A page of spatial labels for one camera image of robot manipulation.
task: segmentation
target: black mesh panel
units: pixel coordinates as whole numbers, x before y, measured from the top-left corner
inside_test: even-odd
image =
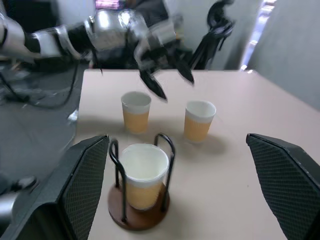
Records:
[[[62,207],[77,240],[87,240],[99,203],[107,157],[100,141],[89,148],[62,196]]]
[[[281,147],[250,136],[247,143],[264,198],[284,234],[289,240],[309,239],[318,224],[319,189]]]

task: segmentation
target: cup rim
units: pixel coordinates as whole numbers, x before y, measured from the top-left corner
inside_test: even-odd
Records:
[[[199,114],[196,114],[194,113],[193,111],[190,111],[190,109],[188,108],[188,105],[191,104],[191,103],[205,103],[207,105],[210,105],[213,109],[214,109],[214,113],[213,114],[210,114],[210,115],[199,115]],[[210,102],[210,101],[205,101],[205,100],[192,100],[192,101],[188,101],[187,104],[186,104],[186,107],[185,109],[192,115],[194,116],[197,116],[198,118],[212,118],[213,116],[215,116],[217,114],[217,108],[216,106]]]
[[[165,160],[166,160],[166,167],[163,169],[163,171],[161,171],[161,173],[159,173],[156,177],[153,177],[153,178],[149,178],[149,179],[138,179],[138,178],[135,178],[135,177],[132,177],[132,176],[129,176],[127,175],[127,173],[125,173],[125,176],[130,179],[132,182],[136,182],[136,183],[140,183],[140,184],[145,184],[145,183],[150,183],[150,182],[157,182],[159,181],[167,172],[168,172],[168,169],[169,169],[169,158],[168,158],[168,155],[165,153],[165,151],[163,151],[160,147],[156,146],[156,145],[153,145],[153,144],[149,144],[149,143],[135,143],[135,144],[131,144],[130,146],[128,146],[126,149],[124,149],[121,153],[121,156],[129,151],[131,148],[135,148],[137,146],[148,146],[148,147],[151,147],[151,148],[154,148],[154,149],[157,149],[157,151],[160,151],[164,156],[165,156]]]
[[[148,104],[147,105],[135,105],[135,104],[130,104],[130,103],[124,102],[124,97],[126,97],[128,95],[133,95],[133,94],[137,94],[137,95],[140,95],[140,96],[147,97],[148,98]],[[152,101],[151,97],[148,94],[146,94],[145,92],[142,92],[142,91],[129,91],[129,92],[126,92],[121,97],[122,104],[127,106],[127,107],[146,108],[146,107],[151,105],[151,101]]]

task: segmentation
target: tabletop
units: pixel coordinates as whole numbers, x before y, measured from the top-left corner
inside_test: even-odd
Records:
[[[130,232],[118,227],[108,212],[114,184],[110,158],[90,240],[281,240],[286,239],[269,209],[246,144],[248,133],[279,138],[302,147],[320,163],[320,112],[257,73],[194,71],[195,85],[174,70],[160,71],[168,103],[154,97],[137,71],[87,70],[84,73],[74,143],[107,134],[119,140],[120,151],[134,143],[152,143],[159,132],[171,137],[176,160],[170,184],[170,208],[158,226]],[[121,96],[142,91],[152,98],[148,132],[124,129]],[[207,140],[190,144],[183,138],[185,107],[206,100],[217,108]],[[165,143],[160,147],[169,152]]]

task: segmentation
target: wooden coaster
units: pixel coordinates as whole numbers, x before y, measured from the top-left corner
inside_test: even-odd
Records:
[[[127,222],[121,221],[122,218],[122,191],[121,188],[116,188],[115,185],[110,189],[108,196],[108,208],[110,216],[113,221],[118,224],[121,228],[131,231],[142,231],[155,227],[159,224],[167,215],[170,197],[167,195],[166,211],[161,212],[161,204],[166,187],[162,184],[162,188],[159,193],[158,200],[156,201],[153,208],[146,211],[136,210],[131,207],[128,203],[126,204],[126,217]]]

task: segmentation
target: wall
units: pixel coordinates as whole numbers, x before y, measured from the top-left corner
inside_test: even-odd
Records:
[[[94,0],[56,0],[62,24],[76,24],[95,14]]]
[[[195,50],[208,32],[207,14],[214,1],[180,0],[184,18],[184,44]]]
[[[318,110],[319,8],[320,1],[278,0],[248,65]]]

